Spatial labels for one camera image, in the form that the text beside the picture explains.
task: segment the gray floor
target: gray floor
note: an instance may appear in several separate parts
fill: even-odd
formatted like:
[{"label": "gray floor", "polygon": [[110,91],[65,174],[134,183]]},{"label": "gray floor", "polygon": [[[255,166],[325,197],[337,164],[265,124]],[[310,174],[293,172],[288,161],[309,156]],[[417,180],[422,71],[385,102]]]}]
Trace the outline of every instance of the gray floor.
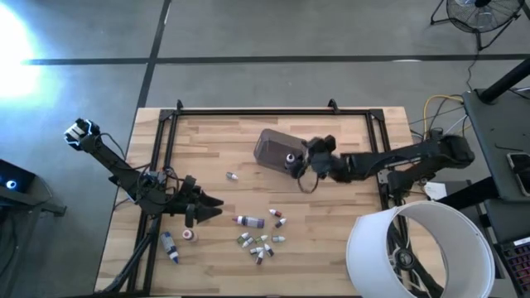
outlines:
[{"label": "gray floor", "polygon": [[[2,58],[148,57],[162,0],[0,2]],[[451,24],[428,26],[437,1],[181,0],[167,18],[160,57],[234,55],[473,55],[475,39]],[[484,53],[528,53],[530,21],[520,17]],[[39,223],[15,297],[88,294],[94,288],[116,188],[90,156],[62,140],[77,118],[91,118],[125,147],[145,65],[16,66],[0,69],[0,158],[42,176],[64,218]],[[485,87],[519,61],[479,61]],[[404,106],[422,118],[433,94],[461,94],[470,61],[319,64],[158,65],[148,107]],[[530,85],[524,81],[521,86]],[[432,104],[429,114],[437,104]],[[448,103],[445,109],[456,107]],[[447,129],[463,110],[440,116]],[[420,123],[413,129],[422,130]],[[476,162],[438,180],[488,175],[472,130]]]}]

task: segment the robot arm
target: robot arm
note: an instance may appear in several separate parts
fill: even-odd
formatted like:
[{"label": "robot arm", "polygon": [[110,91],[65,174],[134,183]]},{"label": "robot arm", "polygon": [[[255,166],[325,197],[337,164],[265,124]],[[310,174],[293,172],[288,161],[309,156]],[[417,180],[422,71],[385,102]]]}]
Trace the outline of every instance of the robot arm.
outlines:
[{"label": "robot arm", "polygon": [[289,168],[293,178],[303,175],[310,166],[319,179],[329,176],[336,182],[350,183],[365,180],[394,166],[414,164],[404,171],[388,173],[391,195],[410,190],[415,181],[431,179],[441,169],[465,168],[475,159],[463,137],[442,136],[436,131],[424,142],[382,153],[341,153],[340,156],[334,156],[332,152],[336,143],[332,136],[314,137],[302,144],[307,148],[306,155],[297,156],[296,162]]},{"label": "robot arm", "polygon": [[223,201],[208,196],[195,185],[192,176],[181,180],[181,187],[175,194],[167,194],[166,179],[171,175],[132,168],[107,147],[101,137],[99,126],[84,119],[77,119],[65,132],[66,143],[77,151],[89,153],[106,167],[113,174],[108,179],[123,188],[146,214],[185,214],[185,225],[191,228],[193,219],[200,223],[222,213],[214,207],[222,205]]}]

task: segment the wooden table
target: wooden table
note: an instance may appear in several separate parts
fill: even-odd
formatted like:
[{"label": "wooden table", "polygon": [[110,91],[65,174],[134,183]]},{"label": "wooden table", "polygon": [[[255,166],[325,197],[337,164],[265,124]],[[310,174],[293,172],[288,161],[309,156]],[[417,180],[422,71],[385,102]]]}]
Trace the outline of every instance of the wooden table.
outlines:
[{"label": "wooden table", "polygon": [[[392,148],[412,143],[404,108],[383,108]],[[150,161],[159,108],[138,110],[128,162],[140,166]],[[345,265],[345,248],[357,217],[381,209],[374,178],[350,185],[322,181],[311,195],[301,193],[296,181],[282,173],[258,166],[253,149],[260,132],[271,128],[303,139],[332,134],[337,152],[370,151],[366,122],[357,116],[189,116],[179,117],[172,166],[180,177],[193,175],[208,195],[224,201],[223,213],[196,225],[196,243],[181,238],[184,219],[164,215],[161,231],[169,231],[179,251],[178,265],[158,245],[152,294],[188,295],[356,295]],[[165,143],[162,144],[162,165]],[[238,181],[229,181],[227,171]],[[125,198],[118,193],[117,201]],[[407,201],[424,199],[411,196]],[[269,209],[287,218],[280,229]],[[140,209],[122,204],[114,211],[96,290],[105,288],[122,269],[133,251]],[[235,225],[232,217],[264,218],[264,229]],[[427,270],[442,285],[445,271],[437,245],[427,231],[411,221],[411,242]],[[248,249],[236,238],[251,232],[254,237],[272,233],[287,238],[284,243],[267,241],[276,253],[254,264]],[[138,278],[143,279],[141,264]]]}]

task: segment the white bucket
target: white bucket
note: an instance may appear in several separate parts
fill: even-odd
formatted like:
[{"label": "white bucket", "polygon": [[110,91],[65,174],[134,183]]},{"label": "white bucket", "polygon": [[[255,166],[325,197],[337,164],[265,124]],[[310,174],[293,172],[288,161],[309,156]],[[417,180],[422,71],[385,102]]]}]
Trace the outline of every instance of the white bucket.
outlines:
[{"label": "white bucket", "polygon": [[398,214],[416,220],[438,243],[446,266],[442,297],[488,297],[494,258],[486,239],[462,213],[436,202],[410,203],[357,219],[346,246],[346,266],[362,297],[414,297],[388,260],[388,227]]}]

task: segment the desk fan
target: desk fan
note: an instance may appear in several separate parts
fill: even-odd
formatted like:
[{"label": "desk fan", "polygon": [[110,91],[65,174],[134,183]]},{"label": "desk fan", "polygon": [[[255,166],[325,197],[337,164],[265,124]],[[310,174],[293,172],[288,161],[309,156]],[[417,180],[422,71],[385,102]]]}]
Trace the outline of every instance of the desk fan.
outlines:
[{"label": "desk fan", "polygon": [[[434,16],[441,4],[446,1],[447,18],[434,20]],[[458,29],[474,33],[478,51],[491,46],[492,43],[519,18],[518,12],[523,7],[524,0],[441,0],[431,15],[431,25],[440,22],[451,22]],[[481,33],[502,29],[485,46],[482,46]]]}]

